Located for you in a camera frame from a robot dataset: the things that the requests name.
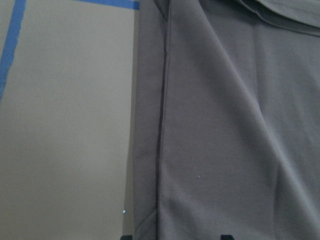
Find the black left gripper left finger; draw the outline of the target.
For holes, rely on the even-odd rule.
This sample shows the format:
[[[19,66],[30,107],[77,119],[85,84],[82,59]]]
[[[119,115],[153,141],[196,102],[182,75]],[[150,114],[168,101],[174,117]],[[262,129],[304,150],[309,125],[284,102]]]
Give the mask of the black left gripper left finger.
[[[133,240],[132,235],[123,235],[120,237],[120,240]]]

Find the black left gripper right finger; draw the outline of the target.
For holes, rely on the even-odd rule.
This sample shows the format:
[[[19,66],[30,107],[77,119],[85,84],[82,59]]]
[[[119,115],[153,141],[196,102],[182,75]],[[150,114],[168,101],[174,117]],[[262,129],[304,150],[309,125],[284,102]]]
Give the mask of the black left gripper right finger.
[[[230,235],[230,234],[222,234],[220,236],[220,240],[232,240],[232,235]]]

